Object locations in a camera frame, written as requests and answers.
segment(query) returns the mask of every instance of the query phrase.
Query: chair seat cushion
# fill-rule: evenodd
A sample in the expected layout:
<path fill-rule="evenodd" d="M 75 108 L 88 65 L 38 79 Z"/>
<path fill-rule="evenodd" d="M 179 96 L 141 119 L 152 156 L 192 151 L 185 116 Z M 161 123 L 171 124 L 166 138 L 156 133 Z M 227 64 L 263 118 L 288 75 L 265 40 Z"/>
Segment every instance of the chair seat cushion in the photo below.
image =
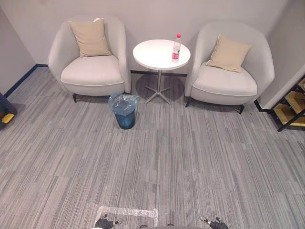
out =
<path fill-rule="evenodd" d="M 206 62 L 200 66 L 198 77 L 193 83 L 194 88 L 213 94 L 230 96 L 254 96 L 257 94 L 256 82 L 245 69 L 242 68 L 241 73 L 236 73 L 205 64 Z"/>
<path fill-rule="evenodd" d="M 61 73 L 61 82 L 82 86 L 105 86 L 123 83 L 118 59 L 111 56 L 79 57 Z"/>

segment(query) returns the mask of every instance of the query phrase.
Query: yellow object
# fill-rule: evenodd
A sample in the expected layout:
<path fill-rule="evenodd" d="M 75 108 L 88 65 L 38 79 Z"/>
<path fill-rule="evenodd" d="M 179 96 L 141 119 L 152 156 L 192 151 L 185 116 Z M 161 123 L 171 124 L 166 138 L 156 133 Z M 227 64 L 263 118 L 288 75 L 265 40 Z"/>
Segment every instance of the yellow object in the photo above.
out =
<path fill-rule="evenodd" d="M 2 118 L 2 122 L 6 124 L 6 123 L 8 123 L 13 117 L 14 117 L 14 114 L 7 114 L 6 116 L 4 116 L 4 117 Z"/>

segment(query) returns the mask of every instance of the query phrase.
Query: throw pillow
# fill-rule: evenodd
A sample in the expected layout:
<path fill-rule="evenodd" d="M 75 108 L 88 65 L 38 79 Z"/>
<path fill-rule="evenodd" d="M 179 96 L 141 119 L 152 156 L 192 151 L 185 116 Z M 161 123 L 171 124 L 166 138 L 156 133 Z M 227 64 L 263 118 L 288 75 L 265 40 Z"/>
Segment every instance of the throw pillow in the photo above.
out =
<path fill-rule="evenodd" d="M 111 55 L 104 31 L 104 19 L 96 18 L 92 22 L 69 22 L 81 57 Z"/>
<path fill-rule="evenodd" d="M 206 65 L 241 73 L 241 65 L 251 46 L 219 34 L 214 52 Z"/>

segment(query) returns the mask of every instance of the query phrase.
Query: red bottle label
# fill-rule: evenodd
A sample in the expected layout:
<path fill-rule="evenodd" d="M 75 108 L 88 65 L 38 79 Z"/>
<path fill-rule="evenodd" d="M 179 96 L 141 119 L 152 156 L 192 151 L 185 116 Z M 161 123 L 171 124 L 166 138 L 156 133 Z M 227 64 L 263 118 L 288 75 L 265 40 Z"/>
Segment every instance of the red bottle label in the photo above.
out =
<path fill-rule="evenodd" d="M 177 59 L 179 58 L 179 53 L 173 53 L 172 58 L 173 58 L 174 60 L 177 60 Z"/>

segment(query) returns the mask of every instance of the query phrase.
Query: wooden shelf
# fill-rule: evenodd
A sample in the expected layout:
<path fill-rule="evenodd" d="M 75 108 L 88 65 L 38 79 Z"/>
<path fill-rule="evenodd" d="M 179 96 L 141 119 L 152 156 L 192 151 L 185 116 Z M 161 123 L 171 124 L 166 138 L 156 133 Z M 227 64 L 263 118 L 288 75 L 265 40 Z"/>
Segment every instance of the wooden shelf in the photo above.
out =
<path fill-rule="evenodd" d="M 295 113 L 301 113 L 305 109 L 305 95 L 301 92 L 291 91 L 285 96 Z"/>
<path fill-rule="evenodd" d="M 295 114 L 291 111 L 288 105 L 286 104 L 278 104 L 274 108 L 274 112 L 280 119 L 283 125 L 289 122 L 292 118 L 294 118 Z M 305 127 L 305 116 L 301 116 L 296 121 L 291 123 L 292 126 L 302 126 Z"/>
<path fill-rule="evenodd" d="M 305 78 L 298 83 L 299 87 L 301 87 L 303 91 L 305 91 L 304 84 L 305 84 Z"/>

